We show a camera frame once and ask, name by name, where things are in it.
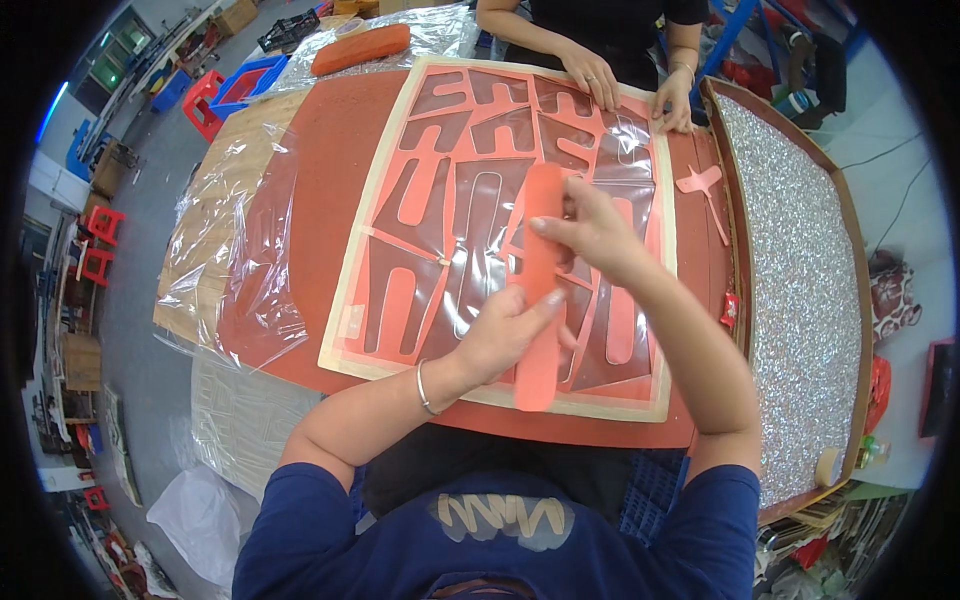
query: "person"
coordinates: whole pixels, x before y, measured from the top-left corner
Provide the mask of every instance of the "person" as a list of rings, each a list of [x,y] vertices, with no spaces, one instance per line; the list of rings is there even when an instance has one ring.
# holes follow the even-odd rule
[[[693,131],[689,93],[700,58],[700,29],[708,0],[530,0],[533,22],[515,13],[520,0],[479,0],[477,24],[510,42],[509,62],[566,71],[601,109],[620,108],[617,82],[656,90],[651,116],[669,115],[663,132]],[[654,23],[666,16],[669,76],[659,75],[647,53],[657,41]]]
[[[553,482],[511,470],[442,482],[355,535],[356,468],[508,370],[560,309],[559,290],[528,307],[508,285],[448,355],[330,396],[293,428],[237,561],[234,600],[750,597],[760,470],[750,369],[610,196],[568,178],[564,210],[565,219],[528,224],[561,245],[563,263],[580,255],[630,292],[696,424],[684,489],[653,545],[621,534]],[[405,468],[398,479],[445,453],[435,447],[396,465]]]

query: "silver bangle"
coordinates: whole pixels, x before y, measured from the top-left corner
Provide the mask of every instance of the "silver bangle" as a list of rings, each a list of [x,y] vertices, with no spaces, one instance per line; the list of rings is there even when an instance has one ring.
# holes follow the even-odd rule
[[[689,72],[690,72],[690,75],[693,76],[693,79],[694,79],[694,80],[697,79],[697,72],[694,71],[694,70],[693,70],[693,67],[691,67],[689,64],[683,62],[682,60],[674,60],[673,62],[671,62],[671,64],[681,64],[681,65],[685,66],[685,67],[686,67],[686,70],[689,71]]]
[[[423,409],[433,415],[434,417],[439,417],[440,413],[433,412],[433,409],[430,408],[430,400],[426,399],[426,394],[423,392],[423,377],[420,375],[420,372],[423,369],[423,363],[426,362],[424,358],[417,363],[417,392],[420,393],[420,404],[423,405]]]

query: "concrete floor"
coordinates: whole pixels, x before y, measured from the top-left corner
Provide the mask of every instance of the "concrete floor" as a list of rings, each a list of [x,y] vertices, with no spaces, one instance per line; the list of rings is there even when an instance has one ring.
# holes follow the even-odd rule
[[[279,18],[301,14],[316,0],[263,0],[253,23],[217,49],[213,68],[232,73],[256,48],[256,39]],[[191,358],[154,337],[152,321],[156,282],[167,241],[175,223],[174,206],[193,166],[206,153],[206,140],[186,120],[179,105],[162,114],[144,110],[124,136],[141,156],[136,185],[129,174],[113,199],[113,208],[126,213],[121,244],[110,268],[110,286],[98,297],[96,323],[102,347],[102,378],[120,395],[125,410],[127,444],[143,508],[131,504],[113,471],[109,449],[94,460],[103,482],[110,515],[133,544],[143,541],[184,598],[225,597],[198,576],[163,531],[146,520],[167,484],[185,468],[198,464],[190,438]],[[102,412],[102,399],[98,399]],[[235,489],[246,509],[257,509],[253,498]]]

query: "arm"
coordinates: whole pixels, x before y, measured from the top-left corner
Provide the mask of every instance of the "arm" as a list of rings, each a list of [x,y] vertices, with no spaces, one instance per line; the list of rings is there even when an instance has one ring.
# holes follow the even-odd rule
[[[532,219],[530,225],[580,254],[643,308],[699,433],[687,481],[718,465],[759,473],[753,376],[730,336],[646,251],[609,195],[580,178],[568,178],[565,193],[572,219]]]
[[[550,323],[563,299],[563,292],[555,290],[528,309],[517,285],[490,296],[460,345],[423,364],[423,392],[430,408],[440,412],[470,390],[495,381]],[[576,344],[568,330],[562,330],[561,342]],[[287,439],[279,466],[317,465],[349,491],[355,467],[430,417],[420,403],[416,369],[369,381],[334,394],[307,413]]]
[[[477,25],[484,31],[529,48],[552,54],[585,94],[591,94],[601,109],[620,108],[620,87],[605,60],[569,37],[543,29],[516,14],[520,0],[479,0]]]
[[[655,119],[663,116],[663,106],[670,103],[670,115],[663,122],[662,132],[693,131],[693,122],[690,120],[690,89],[693,87],[694,74],[700,61],[701,27],[700,23],[680,25],[667,19],[667,68],[670,75],[657,90],[651,115]]]

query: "red plastic crate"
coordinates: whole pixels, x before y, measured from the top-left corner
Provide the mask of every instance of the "red plastic crate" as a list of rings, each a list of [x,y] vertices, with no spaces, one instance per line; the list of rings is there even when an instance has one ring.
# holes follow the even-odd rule
[[[267,68],[247,71],[237,78],[236,83],[230,86],[230,89],[227,90],[227,93],[224,94],[224,97],[221,98],[220,102],[217,104],[224,105],[231,102],[240,102],[246,98],[250,92],[253,91],[253,89],[256,87],[256,83],[260,81],[260,76],[267,71]]]

